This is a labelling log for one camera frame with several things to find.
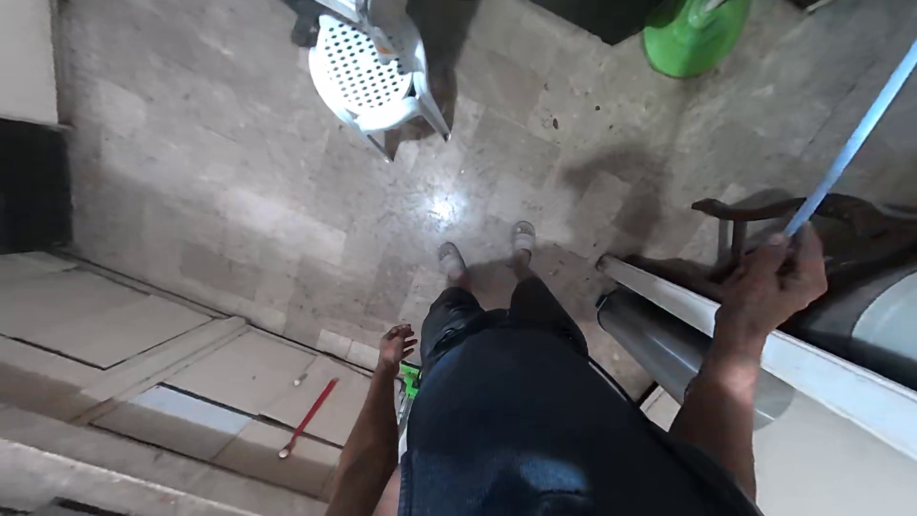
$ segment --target gray pipe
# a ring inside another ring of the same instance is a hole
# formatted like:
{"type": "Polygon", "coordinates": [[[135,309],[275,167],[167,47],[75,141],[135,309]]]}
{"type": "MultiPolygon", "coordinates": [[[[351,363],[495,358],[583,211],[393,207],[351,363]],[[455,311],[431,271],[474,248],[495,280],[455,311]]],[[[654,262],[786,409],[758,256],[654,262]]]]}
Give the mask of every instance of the gray pipe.
{"type": "MultiPolygon", "coordinates": [[[[701,369],[711,338],[651,301],[619,286],[602,301],[599,324],[678,403],[701,369]]],[[[767,426],[790,405],[796,389],[761,371],[755,395],[755,429],[767,426]]]]}

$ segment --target stone floor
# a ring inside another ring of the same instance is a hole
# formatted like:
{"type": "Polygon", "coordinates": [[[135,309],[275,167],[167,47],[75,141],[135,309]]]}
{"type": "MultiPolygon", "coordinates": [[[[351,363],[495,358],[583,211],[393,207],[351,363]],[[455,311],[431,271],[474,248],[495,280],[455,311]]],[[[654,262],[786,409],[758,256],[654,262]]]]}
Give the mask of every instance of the stone floor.
{"type": "MultiPolygon", "coordinates": [[[[61,3],[77,252],[315,344],[419,325],[454,241],[486,307],[512,289],[508,231],[632,394],[650,378],[598,328],[604,252],[715,260],[712,196],[804,195],[917,33],[909,0],[805,16],[756,0],[735,51],[687,81],[524,0],[412,2],[453,128],[401,131],[384,163],[328,110],[279,0],[61,3]]],[[[839,189],[913,204],[917,81],[839,189]]]]}

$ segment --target white plastic chair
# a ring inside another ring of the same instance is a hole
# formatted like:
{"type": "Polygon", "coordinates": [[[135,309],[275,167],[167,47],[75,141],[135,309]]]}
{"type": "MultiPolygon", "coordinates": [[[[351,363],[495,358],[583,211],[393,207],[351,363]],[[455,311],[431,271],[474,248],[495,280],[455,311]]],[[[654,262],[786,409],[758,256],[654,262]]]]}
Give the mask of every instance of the white plastic chair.
{"type": "Polygon", "coordinates": [[[390,36],[399,59],[387,65],[379,62],[365,33],[329,15],[319,17],[318,24],[318,42],[309,50],[315,89],[386,162],[392,158],[371,133],[394,129],[411,118],[426,118],[449,140],[449,127],[430,94],[424,42],[407,15],[401,30],[390,36]]]}

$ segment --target red stick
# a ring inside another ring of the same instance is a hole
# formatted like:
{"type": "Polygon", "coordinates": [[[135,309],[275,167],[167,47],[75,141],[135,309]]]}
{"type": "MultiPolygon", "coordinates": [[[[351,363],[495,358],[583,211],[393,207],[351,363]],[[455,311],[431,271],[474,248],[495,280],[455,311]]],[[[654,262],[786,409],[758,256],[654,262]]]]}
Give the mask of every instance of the red stick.
{"type": "Polygon", "coordinates": [[[325,387],[325,390],[322,391],[322,394],[318,395],[318,399],[315,403],[312,404],[312,408],[305,414],[303,421],[299,423],[299,426],[296,427],[296,430],[293,432],[293,437],[290,438],[290,442],[286,446],[283,446],[279,455],[281,459],[287,458],[290,453],[293,451],[294,446],[296,446],[296,438],[299,437],[303,430],[305,430],[305,425],[309,424],[309,421],[315,416],[315,413],[322,408],[322,403],[325,403],[325,399],[331,394],[331,389],[335,388],[335,385],[339,381],[339,378],[331,378],[331,381],[328,382],[328,385],[325,387]]]}

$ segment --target green tool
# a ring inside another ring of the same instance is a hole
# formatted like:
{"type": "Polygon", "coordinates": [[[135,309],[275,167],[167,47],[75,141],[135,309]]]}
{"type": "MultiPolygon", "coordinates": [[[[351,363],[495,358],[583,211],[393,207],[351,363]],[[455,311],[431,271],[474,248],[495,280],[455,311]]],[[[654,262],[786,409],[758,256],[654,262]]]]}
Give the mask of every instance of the green tool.
{"type": "Polygon", "coordinates": [[[404,375],[404,394],[408,398],[414,399],[414,396],[417,396],[417,390],[420,388],[420,369],[401,362],[401,372],[404,375]]]}
{"type": "Polygon", "coordinates": [[[643,30],[646,58],[670,77],[700,75],[733,49],[751,0],[667,0],[643,30]]]}

